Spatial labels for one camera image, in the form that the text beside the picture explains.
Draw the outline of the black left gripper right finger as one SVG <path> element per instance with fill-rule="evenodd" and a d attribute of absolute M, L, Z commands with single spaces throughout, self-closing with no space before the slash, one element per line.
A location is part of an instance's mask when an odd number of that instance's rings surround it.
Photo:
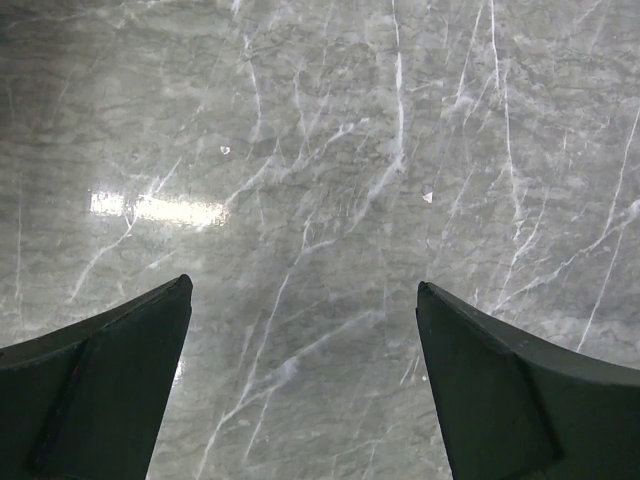
<path fill-rule="evenodd" d="M 638 478 L 638 370 L 552 344 L 428 282 L 417 326 L 454 478 Z"/>

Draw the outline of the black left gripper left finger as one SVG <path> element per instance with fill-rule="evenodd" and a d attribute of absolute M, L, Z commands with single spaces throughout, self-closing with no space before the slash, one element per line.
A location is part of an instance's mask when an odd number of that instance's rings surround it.
<path fill-rule="evenodd" d="M 2 478 L 145 478 L 192 291 L 181 275 L 109 311 L 2 348 Z"/>

